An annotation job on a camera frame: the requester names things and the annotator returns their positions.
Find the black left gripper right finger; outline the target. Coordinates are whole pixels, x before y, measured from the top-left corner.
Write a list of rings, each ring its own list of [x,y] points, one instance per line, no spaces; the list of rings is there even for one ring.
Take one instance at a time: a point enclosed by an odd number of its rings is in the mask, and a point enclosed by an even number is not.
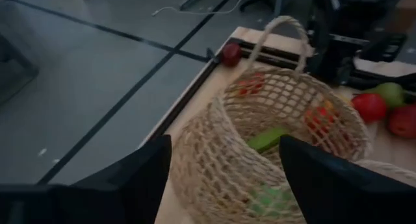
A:
[[[279,155],[307,224],[416,224],[416,187],[289,135]]]

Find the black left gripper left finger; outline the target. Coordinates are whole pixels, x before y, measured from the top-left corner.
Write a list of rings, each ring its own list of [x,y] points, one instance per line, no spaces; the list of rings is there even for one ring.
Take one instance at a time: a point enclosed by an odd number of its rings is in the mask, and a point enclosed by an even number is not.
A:
[[[71,224],[154,224],[172,156],[169,135],[76,182],[82,189]]]

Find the red round fruit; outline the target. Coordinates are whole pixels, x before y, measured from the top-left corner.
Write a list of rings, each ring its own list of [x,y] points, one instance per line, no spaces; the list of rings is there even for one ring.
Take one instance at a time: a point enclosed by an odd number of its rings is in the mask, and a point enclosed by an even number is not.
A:
[[[316,135],[322,136],[329,132],[330,126],[335,123],[339,114],[330,101],[324,101],[320,106],[312,108],[305,113],[305,124]]]

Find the green bell pepper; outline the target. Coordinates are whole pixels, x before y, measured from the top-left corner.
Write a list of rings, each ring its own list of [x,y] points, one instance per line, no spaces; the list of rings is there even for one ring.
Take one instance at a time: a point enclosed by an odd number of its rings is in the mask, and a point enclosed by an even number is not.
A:
[[[282,127],[268,129],[254,136],[246,143],[258,153],[262,153],[280,143],[280,137],[287,134]],[[283,210],[289,207],[289,202],[293,201],[293,195],[289,191],[289,187],[271,187],[262,184],[260,188],[252,192],[254,201],[251,202],[250,208],[259,216],[267,216],[273,218],[282,218]]]

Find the green pear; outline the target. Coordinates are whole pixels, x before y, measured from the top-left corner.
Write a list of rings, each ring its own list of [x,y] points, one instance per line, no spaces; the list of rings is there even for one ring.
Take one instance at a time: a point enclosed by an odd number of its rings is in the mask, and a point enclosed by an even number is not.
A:
[[[405,105],[404,89],[394,82],[381,83],[374,88],[363,91],[363,93],[376,93],[382,97],[389,108],[396,108]]]

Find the dark red apple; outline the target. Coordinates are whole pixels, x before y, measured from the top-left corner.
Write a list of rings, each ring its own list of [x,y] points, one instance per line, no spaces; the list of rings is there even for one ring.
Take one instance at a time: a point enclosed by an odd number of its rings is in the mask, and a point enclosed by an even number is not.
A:
[[[241,60],[242,49],[239,44],[226,44],[221,52],[221,62],[226,67],[235,67]]]

